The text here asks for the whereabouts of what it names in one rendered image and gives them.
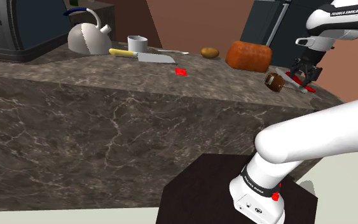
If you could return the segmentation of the brown bread loaf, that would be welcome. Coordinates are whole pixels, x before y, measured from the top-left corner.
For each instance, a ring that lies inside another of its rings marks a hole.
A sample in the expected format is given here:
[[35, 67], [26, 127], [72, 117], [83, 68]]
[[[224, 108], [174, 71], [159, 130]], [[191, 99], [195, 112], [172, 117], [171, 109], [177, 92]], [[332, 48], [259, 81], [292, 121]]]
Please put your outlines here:
[[234, 41], [225, 61], [234, 69], [265, 73], [272, 61], [272, 54], [269, 46]]

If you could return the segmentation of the brown pepper mill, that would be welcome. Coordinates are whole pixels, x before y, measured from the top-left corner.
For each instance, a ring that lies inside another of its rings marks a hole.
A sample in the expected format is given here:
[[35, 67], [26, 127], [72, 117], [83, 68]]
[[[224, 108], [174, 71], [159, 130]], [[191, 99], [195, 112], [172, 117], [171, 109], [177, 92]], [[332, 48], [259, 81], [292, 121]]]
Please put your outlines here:
[[285, 80], [277, 73], [268, 73], [265, 78], [265, 85], [271, 91], [279, 93], [285, 85]]

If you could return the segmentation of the silver spoon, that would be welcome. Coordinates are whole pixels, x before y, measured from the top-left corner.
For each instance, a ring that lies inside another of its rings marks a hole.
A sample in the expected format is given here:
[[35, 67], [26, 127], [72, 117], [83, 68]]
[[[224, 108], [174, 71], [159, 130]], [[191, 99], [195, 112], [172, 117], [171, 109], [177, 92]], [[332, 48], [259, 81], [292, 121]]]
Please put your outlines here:
[[182, 52], [179, 50], [165, 50], [165, 49], [154, 49], [157, 52], [167, 52], [167, 53], [180, 53], [182, 55], [189, 55], [189, 52]]

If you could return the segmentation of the brown potato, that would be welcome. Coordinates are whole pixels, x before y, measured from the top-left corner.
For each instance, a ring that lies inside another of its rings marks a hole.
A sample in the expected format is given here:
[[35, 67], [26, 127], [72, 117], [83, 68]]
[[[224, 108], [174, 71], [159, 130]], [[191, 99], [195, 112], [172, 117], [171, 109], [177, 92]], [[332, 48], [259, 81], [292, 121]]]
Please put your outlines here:
[[219, 50], [212, 47], [205, 47], [200, 50], [202, 57], [206, 59], [214, 59], [219, 56]]

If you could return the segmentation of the yellow handled kitchen knife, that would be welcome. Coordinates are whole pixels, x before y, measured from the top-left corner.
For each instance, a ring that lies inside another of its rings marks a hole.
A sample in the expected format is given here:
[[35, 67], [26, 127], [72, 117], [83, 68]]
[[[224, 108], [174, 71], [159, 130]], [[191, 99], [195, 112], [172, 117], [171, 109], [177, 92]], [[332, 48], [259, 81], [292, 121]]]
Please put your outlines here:
[[115, 48], [110, 48], [109, 53], [111, 55], [121, 55], [127, 57], [137, 57], [140, 62], [154, 62], [154, 63], [164, 63], [164, 64], [174, 64], [175, 60], [168, 56], [162, 54], [153, 54], [153, 53], [142, 53], [142, 52], [133, 52], [127, 50], [119, 50]]

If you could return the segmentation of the marble kitchen counter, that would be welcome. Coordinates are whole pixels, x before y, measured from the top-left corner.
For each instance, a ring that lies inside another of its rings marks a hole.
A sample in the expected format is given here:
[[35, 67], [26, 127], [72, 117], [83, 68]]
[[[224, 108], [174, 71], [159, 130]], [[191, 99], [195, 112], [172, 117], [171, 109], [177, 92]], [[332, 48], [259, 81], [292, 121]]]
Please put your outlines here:
[[174, 60], [61, 46], [0, 61], [0, 211], [156, 207], [202, 153], [250, 155], [261, 129], [341, 103], [323, 88], [273, 93], [222, 58]]

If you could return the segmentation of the grey cup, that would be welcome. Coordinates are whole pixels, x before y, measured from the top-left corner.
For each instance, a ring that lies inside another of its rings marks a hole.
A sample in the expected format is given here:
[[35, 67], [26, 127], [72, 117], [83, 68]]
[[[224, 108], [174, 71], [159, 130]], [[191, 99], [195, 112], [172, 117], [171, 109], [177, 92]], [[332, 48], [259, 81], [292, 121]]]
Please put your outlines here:
[[142, 36], [128, 36], [128, 51], [146, 53], [148, 49], [148, 39]]

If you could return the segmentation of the red handled knife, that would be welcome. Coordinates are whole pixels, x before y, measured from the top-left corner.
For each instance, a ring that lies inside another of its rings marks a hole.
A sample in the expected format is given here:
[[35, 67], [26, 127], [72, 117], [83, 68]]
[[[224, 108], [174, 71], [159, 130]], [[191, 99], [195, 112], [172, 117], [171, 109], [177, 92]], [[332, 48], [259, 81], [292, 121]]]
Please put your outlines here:
[[281, 69], [277, 67], [275, 68], [275, 71], [279, 76], [281, 76], [284, 79], [286, 83], [291, 84], [296, 90], [300, 91], [301, 93], [305, 94], [307, 92], [313, 92], [313, 93], [316, 92], [316, 90], [314, 90], [312, 87], [308, 87], [308, 86], [303, 87], [301, 80], [296, 76], [294, 78], [291, 78], [290, 74], [283, 72]]

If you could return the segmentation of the dark robot stand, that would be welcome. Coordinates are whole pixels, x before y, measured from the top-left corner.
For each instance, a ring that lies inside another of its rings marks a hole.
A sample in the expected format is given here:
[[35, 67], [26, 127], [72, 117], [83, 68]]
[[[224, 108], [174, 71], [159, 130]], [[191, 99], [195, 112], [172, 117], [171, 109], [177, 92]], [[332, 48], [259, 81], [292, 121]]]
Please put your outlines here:
[[[156, 224], [256, 224], [238, 212], [230, 195], [230, 181], [249, 155], [202, 154], [164, 188]], [[282, 181], [284, 224], [315, 224], [318, 198], [296, 184]]]

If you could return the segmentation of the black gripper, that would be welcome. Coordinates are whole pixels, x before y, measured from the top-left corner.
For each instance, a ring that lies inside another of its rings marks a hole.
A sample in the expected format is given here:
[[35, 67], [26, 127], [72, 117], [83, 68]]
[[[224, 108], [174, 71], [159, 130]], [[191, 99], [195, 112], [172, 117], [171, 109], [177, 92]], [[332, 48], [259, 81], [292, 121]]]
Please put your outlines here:
[[301, 86], [306, 87], [312, 81], [317, 81], [323, 68], [317, 67], [317, 64], [325, 56], [326, 52], [321, 52], [307, 48], [300, 59], [294, 59], [293, 64], [290, 68], [290, 78], [294, 78], [298, 71], [304, 72], [305, 79]]

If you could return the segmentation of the dark grey refrigerator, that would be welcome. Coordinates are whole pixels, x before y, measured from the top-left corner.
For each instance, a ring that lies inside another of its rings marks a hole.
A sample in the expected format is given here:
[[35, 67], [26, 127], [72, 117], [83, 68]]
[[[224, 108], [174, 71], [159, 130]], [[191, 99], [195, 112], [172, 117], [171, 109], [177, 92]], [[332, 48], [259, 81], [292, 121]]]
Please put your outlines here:
[[295, 41], [308, 37], [308, 17], [319, 6], [332, 1], [254, 0], [240, 40], [268, 45], [273, 52], [271, 65], [289, 68], [306, 50]]

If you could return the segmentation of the black microwave oven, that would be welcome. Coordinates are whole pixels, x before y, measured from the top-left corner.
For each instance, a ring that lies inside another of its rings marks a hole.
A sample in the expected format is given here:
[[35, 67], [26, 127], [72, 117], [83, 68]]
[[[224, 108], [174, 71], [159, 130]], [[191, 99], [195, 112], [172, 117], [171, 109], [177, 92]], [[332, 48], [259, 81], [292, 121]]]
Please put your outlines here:
[[0, 60], [28, 62], [67, 43], [64, 0], [0, 0]]

